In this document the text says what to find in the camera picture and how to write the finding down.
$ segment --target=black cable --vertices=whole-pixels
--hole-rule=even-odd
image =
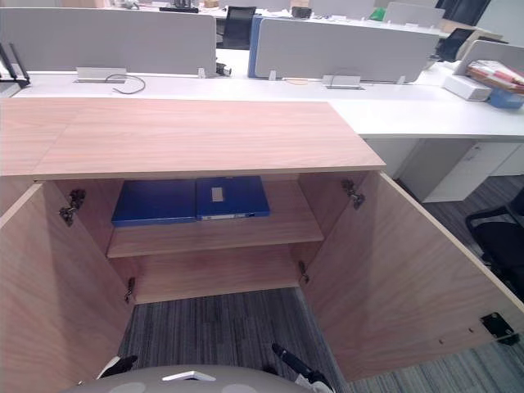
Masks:
[[[131,78],[131,79],[136,79],[136,80],[139,80],[140,82],[142,82],[142,87],[139,88],[138,90],[135,90],[133,92],[123,92],[122,90],[119,90],[118,88],[113,88],[114,91],[116,91],[117,93],[120,93],[120,94],[136,94],[136,93],[140,93],[144,88],[146,88],[146,81],[142,78],[139,78],[137,76],[134,76],[134,75],[126,75],[126,74],[112,74],[112,75],[109,75],[105,80],[104,80],[104,83],[106,84],[110,78],[114,77],[114,76],[123,76],[124,78],[128,79],[128,78]]]

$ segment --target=open cabinet door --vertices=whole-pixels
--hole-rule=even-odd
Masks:
[[[57,393],[116,355],[133,302],[53,183],[35,184],[0,219],[0,391]]]
[[[302,289],[347,380],[479,346],[479,318],[499,312],[517,332],[524,305],[386,175],[341,213]]]

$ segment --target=white wall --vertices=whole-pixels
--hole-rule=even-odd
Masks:
[[[477,26],[502,34],[504,41],[524,47],[524,0],[491,0]]]

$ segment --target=cabinet top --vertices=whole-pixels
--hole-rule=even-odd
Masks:
[[[385,166],[321,102],[19,98],[2,101],[0,121],[2,175],[40,180]]]

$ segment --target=gray carpet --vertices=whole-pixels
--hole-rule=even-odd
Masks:
[[[135,368],[272,365],[294,381],[296,373],[273,354],[274,342],[321,370],[337,391],[349,391],[297,288],[137,305],[120,356],[137,355]]]
[[[512,199],[524,176],[488,178],[466,201],[426,204],[459,240],[478,253],[463,219]],[[524,345],[491,343],[474,350],[346,384],[298,289],[176,300],[135,307],[120,355],[138,355],[135,367],[227,364],[296,375],[271,351],[278,342],[326,374],[339,392],[524,392]]]

